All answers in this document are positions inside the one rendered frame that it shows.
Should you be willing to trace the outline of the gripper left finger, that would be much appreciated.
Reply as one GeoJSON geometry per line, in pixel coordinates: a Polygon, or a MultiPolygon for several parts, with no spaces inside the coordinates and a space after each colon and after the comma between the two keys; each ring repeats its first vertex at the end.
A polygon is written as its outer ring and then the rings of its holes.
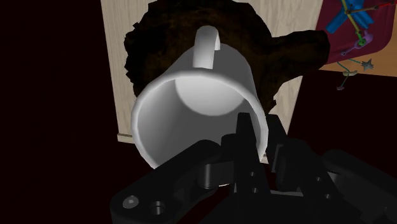
{"type": "Polygon", "coordinates": [[[270,189],[249,113],[239,113],[235,133],[220,144],[200,140],[118,192],[110,202],[112,224],[176,224],[224,184],[233,191],[218,206],[220,220],[259,224],[270,189]]]}

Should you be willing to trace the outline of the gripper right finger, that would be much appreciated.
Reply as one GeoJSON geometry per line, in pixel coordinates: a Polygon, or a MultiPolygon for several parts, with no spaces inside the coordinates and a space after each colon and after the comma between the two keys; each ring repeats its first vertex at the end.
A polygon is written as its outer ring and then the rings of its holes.
{"type": "Polygon", "coordinates": [[[300,190],[313,224],[397,224],[397,179],[342,150],[315,153],[267,115],[267,160],[282,192],[300,190]]]}

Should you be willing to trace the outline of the white mug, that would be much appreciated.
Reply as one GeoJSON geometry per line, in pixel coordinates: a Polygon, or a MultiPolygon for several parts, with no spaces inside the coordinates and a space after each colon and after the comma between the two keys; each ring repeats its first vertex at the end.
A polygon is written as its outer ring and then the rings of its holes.
{"type": "Polygon", "coordinates": [[[194,45],[149,82],[131,113],[136,148],[154,169],[202,139],[220,143],[249,113],[258,157],[265,155],[268,125],[250,65],[221,43],[218,30],[200,27],[194,45]]]}

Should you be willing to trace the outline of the dark brown rough lump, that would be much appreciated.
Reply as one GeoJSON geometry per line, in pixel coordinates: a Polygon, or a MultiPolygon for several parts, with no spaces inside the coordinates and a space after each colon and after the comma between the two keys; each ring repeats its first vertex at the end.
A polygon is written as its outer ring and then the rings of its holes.
{"type": "Polygon", "coordinates": [[[274,95],[289,80],[326,64],[330,42],[324,31],[296,31],[272,37],[249,3],[233,0],[156,0],[134,30],[125,36],[125,68],[139,95],[195,42],[197,29],[217,28],[220,41],[248,61],[258,98],[266,113],[276,105],[274,95]]]}

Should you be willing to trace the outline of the colourful stick toy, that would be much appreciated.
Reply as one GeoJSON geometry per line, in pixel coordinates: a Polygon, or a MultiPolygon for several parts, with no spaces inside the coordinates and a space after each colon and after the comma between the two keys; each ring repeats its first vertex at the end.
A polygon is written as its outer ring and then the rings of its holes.
{"type": "Polygon", "coordinates": [[[331,44],[322,70],[397,76],[397,0],[324,0],[316,29],[331,44]]]}

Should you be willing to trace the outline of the maroon cushion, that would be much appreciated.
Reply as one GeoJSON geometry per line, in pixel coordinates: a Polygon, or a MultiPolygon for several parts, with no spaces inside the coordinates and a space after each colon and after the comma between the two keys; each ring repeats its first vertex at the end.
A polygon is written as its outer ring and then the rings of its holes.
{"type": "Polygon", "coordinates": [[[328,35],[328,63],[382,50],[390,41],[397,0],[323,0],[316,29],[328,35]]]}

